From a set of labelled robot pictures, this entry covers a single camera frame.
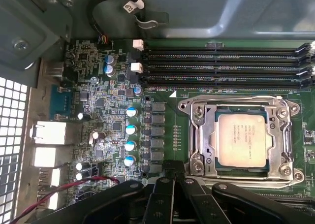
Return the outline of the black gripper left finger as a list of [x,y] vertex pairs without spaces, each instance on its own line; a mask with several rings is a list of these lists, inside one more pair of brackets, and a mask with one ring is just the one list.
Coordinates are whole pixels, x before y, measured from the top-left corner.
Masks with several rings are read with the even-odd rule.
[[125,181],[35,221],[37,224],[170,224],[175,160],[163,162],[155,184]]

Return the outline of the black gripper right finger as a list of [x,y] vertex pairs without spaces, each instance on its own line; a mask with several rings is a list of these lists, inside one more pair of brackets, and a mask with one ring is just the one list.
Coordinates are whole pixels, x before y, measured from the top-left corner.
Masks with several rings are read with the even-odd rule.
[[176,161],[176,205],[181,218],[199,224],[305,224],[301,211],[262,197],[230,183],[209,189],[185,174],[184,163]]

